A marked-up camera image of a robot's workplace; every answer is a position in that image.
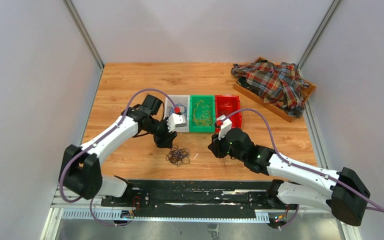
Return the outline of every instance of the wooden tabletop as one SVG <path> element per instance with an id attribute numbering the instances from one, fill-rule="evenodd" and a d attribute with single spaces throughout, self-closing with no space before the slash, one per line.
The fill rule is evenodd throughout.
<path id="1" fill-rule="evenodd" d="M 292 159 L 316 165 L 316 158 L 304 119 L 289 123 L 233 89 L 236 78 L 230 73 L 232 63 L 107 63 L 105 65 L 84 141 L 89 141 L 114 123 L 134 93 L 156 88 L 169 95 L 223 95 L 240 97 L 242 108 L 253 108 L 267 118 L 277 148 Z M 165 100 L 157 92 L 138 95 L 132 102 L 140 104 L 146 94 Z M 258 145 L 272 147 L 266 125 L 253 112 L 242 113 L 242 130 Z M 265 180 L 249 171 L 239 160 L 215 158 L 208 145 L 211 133 L 178 133 L 173 144 L 190 151 L 190 163 L 175 166 L 166 160 L 167 148 L 157 148 L 152 135 L 124 142 L 101 166 L 107 175 L 125 179 L 170 180 Z"/>

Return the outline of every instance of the wooden box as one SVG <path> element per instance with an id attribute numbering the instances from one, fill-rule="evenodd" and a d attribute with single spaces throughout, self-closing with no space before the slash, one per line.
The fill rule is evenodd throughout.
<path id="1" fill-rule="evenodd" d="M 311 83 L 311 82 L 309 82 L 307 80 L 304 80 L 304 81 L 306 81 L 310 85 L 309 87 L 301 89 L 301 94 L 302 94 L 303 102 L 306 103 L 306 101 L 309 99 L 311 94 L 313 94 L 314 90 L 316 89 L 316 85 L 314 85 L 313 83 Z M 273 105 L 271 103 L 264 103 L 263 100 L 258 95 L 256 95 L 255 93 L 251 92 L 250 90 L 242 87 L 238 83 L 235 83 L 233 85 L 233 88 L 236 91 L 238 91 L 241 94 L 245 95 L 246 97 L 250 98 L 254 102 L 262 105 L 266 109 L 272 111 L 273 113 L 275 113 L 276 115 L 278 115 L 279 117 L 283 118 L 284 120 L 286 120 L 286 121 L 288 121 L 290 123 L 293 120 L 296 119 L 293 116 L 289 116 L 286 112 L 284 112 L 282 109 L 278 108 L 277 106 L 275 106 L 275 105 Z"/>

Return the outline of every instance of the white wall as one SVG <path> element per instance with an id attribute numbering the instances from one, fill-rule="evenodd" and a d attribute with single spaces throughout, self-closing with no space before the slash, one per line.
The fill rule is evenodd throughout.
<path id="1" fill-rule="evenodd" d="M 332 0 L 73 0 L 104 62 L 297 62 Z"/>
<path id="2" fill-rule="evenodd" d="M 99 74 L 61 0 L 0 0 L 0 240 L 39 239 Z"/>
<path id="3" fill-rule="evenodd" d="M 303 74 L 328 160 L 354 169 L 384 206 L 384 1 L 345 0 Z M 384 214 L 366 212 L 364 240 L 384 239 Z"/>

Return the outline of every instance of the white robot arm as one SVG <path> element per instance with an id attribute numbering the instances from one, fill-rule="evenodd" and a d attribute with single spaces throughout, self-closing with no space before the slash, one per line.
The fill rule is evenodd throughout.
<path id="1" fill-rule="evenodd" d="M 122 143 L 142 130 L 153 135 L 158 148 L 172 148 L 173 139 L 177 136 L 174 128 L 185 126 L 186 120 L 184 116 L 176 113 L 162 121 L 152 118 L 157 114 L 161 104 L 162 101 L 158 98 L 147 95 L 142 104 L 125 110 L 127 113 L 123 122 L 120 122 L 123 119 L 120 116 L 89 142 L 81 146 L 68 146 L 63 156 L 60 182 L 62 177 L 65 187 L 85 199 L 105 195 L 125 202 L 131 201 L 132 184 L 118 176 L 102 176 L 101 165 Z M 285 163 L 273 149 L 255 145 L 245 132 L 239 128 L 232 128 L 232 122 L 225 118 L 223 115 L 217 119 L 219 125 L 216 123 L 216 126 L 220 127 L 220 131 L 219 134 L 212 136 L 211 144 L 208 146 L 215 157 L 224 158 L 229 155 L 242 161 L 252 172 L 292 181 L 273 180 L 264 199 L 252 199 L 252 201 L 256 203 L 266 201 L 273 208 L 282 204 L 320 208 L 331 211 L 336 218 L 349 225 L 361 224 L 367 202 L 332 180 L 341 180 L 369 198 L 369 191 L 353 170 L 345 167 L 341 172 L 323 169 L 290 159 L 280 153 L 288 161 Z M 73 164 L 68 164 L 75 156 L 79 157 Z M 325 177 L 309 170 L 321 172 Z"/>
<path id="2" fill-rule="evenodd" d="M 334 181 L 345 182 L 369 198 L 370 192 L 353 170 L 346 167 L 341 172 L 323 169 L 279 153 L 288 161 L 286 162 L 273 149 L 255 145 L 248 134 L 240 128 L 232 128 L 229 119 L 221 122 L 225 118 L 224 115 L 217 118 L 220 131 L 212 136 L 212 142 L 208 146 L 215 157 L 224 158 L 229 155 L 242 161 L 252 172 L 291 181 L 273 180 L 264 196 L 265 199 L 252 199 L 252 201 L 268 201 L 274 208 L 281 204 L 305 205 L 330 211 L 346 224 L 353 226 L 361 224 L 367 202 Z"/>
<path id="3" fill-rule="evenodd" d="M 64 152 L 59 176 L 61 179 L 63 170 L 68 167 L 63 185 L 85 199 L 96 195 L 122 197 L 132 186 L 121 177 L 102 175 L 101 166 L 122 143 L 142 130 L 153 134 L 158 148 L 172 148 L 173 139 L 177 136 L 174 129 L 185 126 L 186 119 L 176 113 L 162 121 L 152 118 L 152 115 L 158 113 L 161 104 L 162 101 L 158 98 L 147 95 L 142 104 L 126 109 L 127 114 L 123 122 L 123 117 L 119 116 L 111 126 L 92 140 L 81 146 L 68 146 Z M 74 156 L 86 149 L 88 150 L 68 166 Z"/>

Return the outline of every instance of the checkered shirt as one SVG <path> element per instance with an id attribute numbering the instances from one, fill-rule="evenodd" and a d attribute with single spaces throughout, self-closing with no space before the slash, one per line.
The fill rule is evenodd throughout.
<path id="1" fill-rule="evenodd" d="M 310 85 L 299 75 L 295 63 L 274 64 L 259 57 L 253 63 L 234 64 L 231 73 L 235 77 L 245 77 L 253 92 L 265 103 L 274 104 L 295 118 L 303 115 L 301 88 Z"/>

